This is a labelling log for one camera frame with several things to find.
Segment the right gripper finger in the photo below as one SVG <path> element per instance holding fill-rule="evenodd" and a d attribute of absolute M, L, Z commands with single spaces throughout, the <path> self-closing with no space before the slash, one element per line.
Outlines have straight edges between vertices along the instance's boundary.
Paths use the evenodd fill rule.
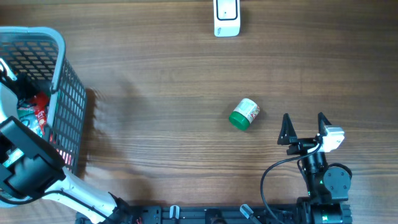
<path fill-rule="evenodd" d="M 328 121 L 326 116 L 322 113 L 318 113 L 318 133 L 322 136 L 326 136 L 328 134 L 328 128 L 331 126 L 331 123 Z"/>
<path fill-rule="evenodd" d="M 297 143 L 297 135 L 288 113 L 282 118 L 282 126 L 277 140 L 278 145 L 291 145 Z"/>

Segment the green lid white jar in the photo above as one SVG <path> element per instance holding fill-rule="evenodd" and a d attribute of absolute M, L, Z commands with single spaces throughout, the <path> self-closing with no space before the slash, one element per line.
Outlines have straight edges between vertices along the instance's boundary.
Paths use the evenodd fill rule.
<path fill-rule="evenodd" d="M 260 112 L 260 107 L 249 98 L 243 98 L 229 116 L 229 122 L 239 130 L 250 127 Z"/>

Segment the red Nescafe coffee stick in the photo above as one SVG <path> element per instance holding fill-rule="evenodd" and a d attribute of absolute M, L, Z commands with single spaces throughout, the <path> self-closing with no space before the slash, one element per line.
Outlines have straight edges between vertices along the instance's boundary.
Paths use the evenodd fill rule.
<path fill-rule="evenodd" d="M 29 103 L 34 108 L 34 114 L 37 118 L 42 134 L 45 134 L 44 127 L 47 124 L 47 114 L 45 111 L 49 101 L 50 98 L 43 91 L 40 91 L 29 100 Z"/>

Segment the large green snack bag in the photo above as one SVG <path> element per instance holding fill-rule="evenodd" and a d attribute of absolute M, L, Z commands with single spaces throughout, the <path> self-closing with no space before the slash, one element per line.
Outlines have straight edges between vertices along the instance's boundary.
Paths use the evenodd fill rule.
<path fill-rule="evenodd" d="M 30 103 L 24 103 L 17 110 L 17 114 L 19 116 L 19 120 L 25 126 L 27 126 L 31 131 L 36 133 L 39 137 L 43 136 L 37 118 L 35 117 L 34 114 L 34 108 Z"/>

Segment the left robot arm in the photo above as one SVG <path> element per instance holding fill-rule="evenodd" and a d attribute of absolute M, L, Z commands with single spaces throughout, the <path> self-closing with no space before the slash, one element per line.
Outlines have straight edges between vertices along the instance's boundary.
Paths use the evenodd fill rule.
<path fill-rule="evenodd" d="M 91 223 L 132 223 L 129 205 L 72 174 L 61 155 L 18 118 L 34 87 L 1 61 L 1 206 L 40 199 L 63 204 Z"/>

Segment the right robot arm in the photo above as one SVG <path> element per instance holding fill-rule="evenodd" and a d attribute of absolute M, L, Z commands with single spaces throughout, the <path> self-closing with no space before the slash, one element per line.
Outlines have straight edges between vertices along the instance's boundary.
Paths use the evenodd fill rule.
<path fill-rule="evenodd" d="M 326 161 L 326 154 L 339 148 L 344 139 L 343 128 L 332 125 L 323 113 L 318 113 L 318 133 L 313 138 L 298 138 L 290 116 L 283 115 L 277 143 L 289 147 L 287 155 L 298 155 L 311 203 L 348 200 L 352 172 L 346 166 Z"/>

